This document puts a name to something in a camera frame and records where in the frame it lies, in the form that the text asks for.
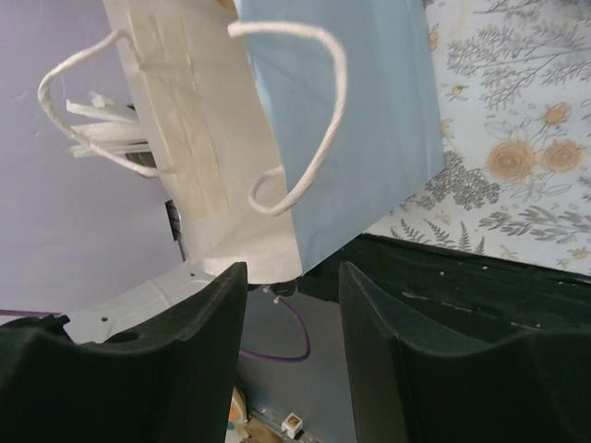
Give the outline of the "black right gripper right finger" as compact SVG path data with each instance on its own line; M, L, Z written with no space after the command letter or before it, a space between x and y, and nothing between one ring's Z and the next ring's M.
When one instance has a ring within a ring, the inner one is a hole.
M360 442L586 442L590 335L486 342L384 292L350 263L339 299Z

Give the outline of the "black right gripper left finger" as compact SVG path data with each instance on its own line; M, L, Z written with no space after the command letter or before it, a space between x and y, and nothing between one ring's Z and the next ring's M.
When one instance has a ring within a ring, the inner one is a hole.
M247 302L235 263L203 290L103 343L64 316L1 328L5 442L221 442Z

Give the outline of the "light blue paper bag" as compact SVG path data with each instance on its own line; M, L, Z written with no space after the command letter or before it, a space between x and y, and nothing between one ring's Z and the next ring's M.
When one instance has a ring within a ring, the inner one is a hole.
M444 167L420 1L108 1L111 33L42 79L73 141L165 186L188 259L291 281ZM66 102L133 104L154 167L72 126Z

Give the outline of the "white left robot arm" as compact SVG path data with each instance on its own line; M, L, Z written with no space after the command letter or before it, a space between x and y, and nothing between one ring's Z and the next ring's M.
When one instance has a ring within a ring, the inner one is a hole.
M203 290L214 277L188 259L181 218L173 201L165 202L173 238L183 262L171 271L104 303L68 315L68 337L75 343L103 343Z

